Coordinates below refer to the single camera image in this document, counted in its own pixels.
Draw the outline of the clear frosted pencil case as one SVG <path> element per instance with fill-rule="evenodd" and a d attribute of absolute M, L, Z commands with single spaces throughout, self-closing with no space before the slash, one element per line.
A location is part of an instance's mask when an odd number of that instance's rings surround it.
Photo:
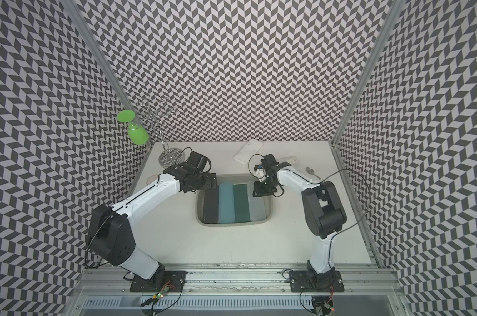
<path fill-rule="evenodd" d="M 264 199 L 262 197 L 249 196 L 249 214 L 252 222 L 264 221 L 267 218 Z"/>

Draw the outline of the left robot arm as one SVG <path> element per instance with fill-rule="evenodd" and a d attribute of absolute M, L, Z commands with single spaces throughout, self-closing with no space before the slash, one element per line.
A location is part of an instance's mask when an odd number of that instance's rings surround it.
<path fill-rule="evenodd" d="M 215 188 L 217 179 L 210 172 L 211 167 L 207 158 L 171 166 L 131 197 L 112 206 L 98 206 L 92 211 L 87 250 L 154 287 L 161 287 L 165 267 L 137 246 L 133 228 L 159 204 L 179 192 Z"/>

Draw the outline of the aluminium rail frame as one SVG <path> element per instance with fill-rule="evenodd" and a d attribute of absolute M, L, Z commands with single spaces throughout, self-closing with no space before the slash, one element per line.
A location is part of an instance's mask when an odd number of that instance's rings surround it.
<path fill-rule="evenodd" d="M 300 312 L 327 306 L 333 315 L 410 315 L 395 273 L 343 264 L 318 290 L 301 265 L 174 264 L 159 287 L 119 268 L 85 270 L 64 315 L 171 315 L 177 312 Z"/>

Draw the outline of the metal spoon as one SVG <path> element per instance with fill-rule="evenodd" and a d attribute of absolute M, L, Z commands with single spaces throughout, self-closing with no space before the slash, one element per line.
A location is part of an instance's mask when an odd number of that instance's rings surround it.
<path fill-rule="evenodd" d="M 321 182 L 323 179 L 318 176 L 315 171 L 313 170 L 313 168 L 311 167 L 307 167 L 306 168 L 306 172 L 311 176 L 311 179 L 315 180 L 315 181 L 318 181 L 318 182 Z"/>

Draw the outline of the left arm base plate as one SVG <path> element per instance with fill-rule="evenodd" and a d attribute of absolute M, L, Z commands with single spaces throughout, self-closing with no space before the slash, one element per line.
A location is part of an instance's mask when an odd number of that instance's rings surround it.
<path fill-rule="evenodd" d="M 169 293 L 181 292 L 185 285 L 186 276 L 186 271 L 157 272 L 151 279 L 142 279 L 138 275 L 133 275 L 129 291 L 154 293 L 160 292 L 162 287 L 168 287 Z"/>

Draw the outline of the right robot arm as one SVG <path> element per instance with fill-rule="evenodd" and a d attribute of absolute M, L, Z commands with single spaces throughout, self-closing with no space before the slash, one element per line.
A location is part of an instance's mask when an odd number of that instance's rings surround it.
<path fill-rule="evenodd" d="M 347 222 L 335 185 L 330 181 L 316 182 L 300 174 L 291 164 L 279 163 L 272 155 L 261 159 L 252 172 L 256 178 L 252 195 L 256 198 L 275 196 L 286 188 L 302 198 L 306 224 L 315 236 L 312 255 L 308 260 L 306 275 L 310 287 L 323 290 L 337 281 L 334 264 L 337 235 Z"/>

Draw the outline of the clear pencil case with label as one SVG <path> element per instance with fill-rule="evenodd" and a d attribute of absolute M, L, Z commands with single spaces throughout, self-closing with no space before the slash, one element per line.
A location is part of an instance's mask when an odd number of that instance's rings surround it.
<path fill-rule="evenodd" d="M 283 159 L 285 162 L 289 163 L 291 167 L 297 169 L 300 167 L 300 161 L 296 156 L 290 156 Z"/>

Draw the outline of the dark green pencil case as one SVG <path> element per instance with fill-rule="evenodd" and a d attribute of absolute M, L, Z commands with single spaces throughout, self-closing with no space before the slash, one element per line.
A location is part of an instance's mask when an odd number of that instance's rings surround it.
<path fill-rule="evenodd" d="M 233 186 L 234 206 L 235 206 L 235 222 L 250 222 L 249 214 L 249 198 L 246 184 L 235 184 Z"/>

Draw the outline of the white pencil case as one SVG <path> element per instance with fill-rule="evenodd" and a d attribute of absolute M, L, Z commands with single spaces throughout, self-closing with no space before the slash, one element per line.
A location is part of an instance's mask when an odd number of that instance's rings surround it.
<path fill-rule="evenodd" d="M 233 156 L 233 161 L 239 165 L 247 166 L 249 159 L 257 154 L 262 147 L 262 142 L 251 139 Z"/>

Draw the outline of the black pencil case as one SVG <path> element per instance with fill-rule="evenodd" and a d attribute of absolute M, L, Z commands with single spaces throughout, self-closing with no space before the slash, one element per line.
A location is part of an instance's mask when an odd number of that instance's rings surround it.
<path fill-rule="evenodd" d="M 202 222 L 205 224 L 219 223 L 219 188 L 205 191 Z"/>

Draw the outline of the metal cup rack stand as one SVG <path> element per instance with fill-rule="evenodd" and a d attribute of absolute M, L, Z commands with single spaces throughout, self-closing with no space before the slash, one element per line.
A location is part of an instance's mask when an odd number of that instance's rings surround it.
<path fill-rule="evenodd" d="M 159 164 L 163 168 L 168 168 L 182 162 L 184 158 L 183 150 L 178 147 L 170 147 L 167 139 L 168 126 L 166 121 L 179 111 L 177 106 L 166 97 L 159 100 L 144 98 L 138 105 L 143 115 L 143 121 L 152 128 L 162 145 L 162 152 L 158 158 Z"/>

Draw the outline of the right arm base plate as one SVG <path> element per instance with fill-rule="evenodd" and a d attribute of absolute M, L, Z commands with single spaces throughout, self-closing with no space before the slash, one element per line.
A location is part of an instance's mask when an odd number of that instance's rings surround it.
<path fill-rule="evenodd" d="M 324 274 L 311 275 L 307 271 L 289 271 L 291 292 L 334 292 L 345 291 L 339 271 L 331 270 Z"/>

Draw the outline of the green wine glass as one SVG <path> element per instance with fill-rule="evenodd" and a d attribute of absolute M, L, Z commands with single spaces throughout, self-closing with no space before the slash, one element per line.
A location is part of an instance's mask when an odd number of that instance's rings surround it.
<path fill-rule="evenodd" d="M 149 135 L 133 110 L 123 110 L 117 114 L 117 121 L 127 125 L 127 133 L 135 145 L 143 145 L 149 141 Z"/>

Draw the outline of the light blue pencil case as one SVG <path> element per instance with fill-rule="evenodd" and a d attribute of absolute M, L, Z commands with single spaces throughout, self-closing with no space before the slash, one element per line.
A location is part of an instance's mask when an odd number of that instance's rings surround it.
<path fill-rule="evenodd" d="M 235 222 L 235 199 L 232 183 L 225 182 L 219 185 L 219 222 L 232 224 Z"/>

